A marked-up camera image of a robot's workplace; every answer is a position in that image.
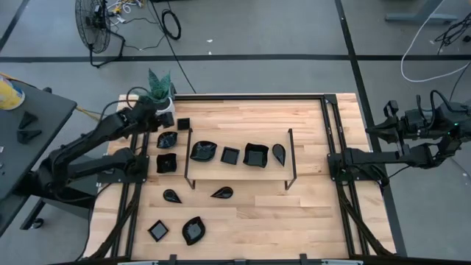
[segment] concrete floor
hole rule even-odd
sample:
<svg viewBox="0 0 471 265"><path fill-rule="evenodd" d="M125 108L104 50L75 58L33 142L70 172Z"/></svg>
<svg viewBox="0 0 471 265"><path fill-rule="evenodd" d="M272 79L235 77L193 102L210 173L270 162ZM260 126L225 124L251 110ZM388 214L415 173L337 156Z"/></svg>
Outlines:
<svg viewBox="0 0 471 265"><path fill-rule="evenodd" d="M419 26L390 24L387 12L417 11L423 1L344 0L345 15L356 54L403 54ZM0 35L20 3L0 3ZM192 0L172 2L183 36L173 41L178 55L211 54L340 54L347 55L339 17L330 0ZM162 10L165 4L157 4ZM441 11L463 18L471 12L467 0L446 1ZM147 17L147 9L133 9L126 19ZM446 26L427 26L411 54L435 54L432 43ZM162 33L154 24L135 21L120 25L119 33L129 45L154 45ZM112 41L102 55L117 52ZM471 54L471 44L461 41L445 48L444 54ZM5 57L86 57L74 19L74 3L61 0L30 0L4 48ZM125 49L125 56L171 55L164 40L157 49L140 52ZM349 60L218 60L181 62L198 93L269 92L352 92L357 93ZM426 78L463 66L466 61L408 61L406 74ZM396 99L401 111L414 108L415 94L425 99L439 90L449 95L457 75L427 83L410 83L400 75L398 61L360 61L361 75L375 123L383 121L382 108ZM99 70L88 63L0 63L0 71L39 88L73 99L79 106L100 111L121 93L136 85L146 86L147 69L157 73L171 71L179 93L191 93L175 62L120 62ZM454 99L471 98L467 89L471 71L460 81ZM75 139L93 129L94 123L75 113L49 149ZM382 144L383 150L393 146ZM99 157L101 146L90 152ZM471 172L466 159L471 146L464 145L455 159L437 169L407 169L392 179L392 193L400 227L411 257L470 260L471 252ZM398 167L388 167L389 173ZM7 232L0 238L3 264L48 264L74 260L83 248L87 222L57 208L46 206L40 217L46 224L39 230L20 231L19 225L35 204L30 198Z"/></svg>

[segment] black ceramic dish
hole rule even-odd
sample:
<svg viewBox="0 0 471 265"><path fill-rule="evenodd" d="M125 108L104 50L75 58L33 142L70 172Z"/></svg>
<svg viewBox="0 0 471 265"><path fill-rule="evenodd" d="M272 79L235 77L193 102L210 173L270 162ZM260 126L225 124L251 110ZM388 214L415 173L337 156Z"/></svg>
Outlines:
<svg viewBox="0 0 471 265"><path fill-rule="evenodd" d="M190 129L190 118L183 118L177 120L177 130Z"/></svg>
<svg viewBox="0 0 471 265"><path fill-rule="evenodd" d="M177 170L177 155L174 153L157 156L157 173L175 172Z"/></svg>
<svg viewBox="0 0 471 265"><path fill-rule="evenodd" d="M217 146L210 141L199 141L193 145L190 158L198 162L208 162L214 158Z"/></svg>
<svg viewBox="0 0 471 265"><path fill-rule="evenodd" d="M234 191L231 189L231 187L222 187L211 196L212 198L229 199L233 196L233 194Z"/></svg>
<svg viewBox="0 0 471 265"><path fill-rule="evenodd" d="M169 229L162 223L162 221L158 220L147 231L149 231L151 237L156 242L159 242L159 240L161 240L169 232Z"/></svg>
<svg viewBox="0 0 471 265"><path fill-rule="evenodd" d="M269 148L262 144L248 143L245 146L244 164L248 166L260 166L265 168Z"/></svg>
<svg viewBox="0 0 471 265"><path fill-rule="evenodd" d="M177 132L162 132L157 139L157 148L168 149L177 143Z"/></svg>
<svg viewBox="0 0 471 265"><path fill-rule="evenodd" d="M221 162L237 165L238 154L238 149L225 146L224 150L222 151Z"/></svg>
<svg viewBox="0 0 471 265"><path fill-rule="evenodd" d="M195 217L183 225L183 238L188 246L197 243L205 235L206 227L201 218Z"/></svg>
<svg viewBox="0 0 471 265"><path fill-rule="evenodd" d="M182 203L177 193L172 189L167 189L163 192L163 199L167 202Z"/></svg>
<svg viewBox="0 0 471 265"><path fill-rule="evenodd" d="M285 159L286 159L286 151L285 147L281 144L275 144L272 147L272 152L275 158L280 162L281 166L285 166Z"/></svg>

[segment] potted plant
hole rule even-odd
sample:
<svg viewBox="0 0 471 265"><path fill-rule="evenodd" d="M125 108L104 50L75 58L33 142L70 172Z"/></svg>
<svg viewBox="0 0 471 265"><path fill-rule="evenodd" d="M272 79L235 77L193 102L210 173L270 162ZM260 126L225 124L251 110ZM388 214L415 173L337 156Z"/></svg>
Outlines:
<svg viewBox="0 0 471 265"><path fill-rule="evenodd" d="M157 103L157 113L172 112L172 114L175 114L175 106L173 103L175 99L175 87L170 80L170 72L159 80L157 75L149 69L149 86L150 91L146 96Z"/></svg>

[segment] yellow container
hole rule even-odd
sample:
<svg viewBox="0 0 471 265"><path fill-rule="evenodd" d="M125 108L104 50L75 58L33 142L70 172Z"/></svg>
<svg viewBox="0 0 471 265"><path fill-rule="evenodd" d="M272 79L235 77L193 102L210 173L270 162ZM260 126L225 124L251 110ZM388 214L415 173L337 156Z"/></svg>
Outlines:
<svg viewBox="0 0 471 265"><path fill-rule="evenodd" d="M24 92L15 88L10 81L0 76L0 110L12 110L23 103Z"/></svg>

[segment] fan stand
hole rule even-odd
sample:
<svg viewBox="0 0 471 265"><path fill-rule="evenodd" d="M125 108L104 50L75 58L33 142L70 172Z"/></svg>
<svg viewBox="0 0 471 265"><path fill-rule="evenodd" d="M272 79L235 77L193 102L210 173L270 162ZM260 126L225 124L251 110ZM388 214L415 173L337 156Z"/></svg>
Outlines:
<svg viewBox="0 0 471 265"><path fill-rule="evenodd" d="M121 48L119 49L119 55L117 57L114 57L114 58L111 58L109 60L106 60L104 61L103 63L99 63L99 64L93 64L93 44L88 44L88 50L90 51L90 64L92 66L95 66L97 68L100 68L101 66L104 66L105 64L107 63L111 63L111 62L114 62L114 61L117 61L119 60L121 57L123 57L123 48L124 48L124 43L126 42L126 40L124 39L123 36L121 36L120 34L118 33L115 33L113 31L111 31L110 29L106 29L107 32L109 32L110 34L112 35L115 35L116 37L120 38L121 39Z"/></svg>

